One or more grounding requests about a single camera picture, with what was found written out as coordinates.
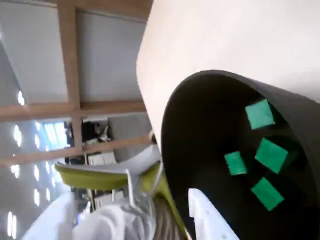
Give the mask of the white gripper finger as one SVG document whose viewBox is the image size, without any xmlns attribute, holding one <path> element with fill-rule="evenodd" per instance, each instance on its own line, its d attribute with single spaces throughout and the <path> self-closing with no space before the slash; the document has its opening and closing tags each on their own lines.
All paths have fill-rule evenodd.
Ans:
<svg viewBox="0 0 320 240">
<path fill-rule="evenodd" d="M 193 218 L 197 240 L 237 240 L 227 221 L 197 188 L 188 190 L 189 216 Z"/>
<path fill-rule="evenodd" d="M 122 200 L 88 214 L 78 225 L 72 193 L 55 200 L 24 234 L 24 240 L 152 240 L 156 232 L 152 201 L 131 206 Z"/>
</svg>

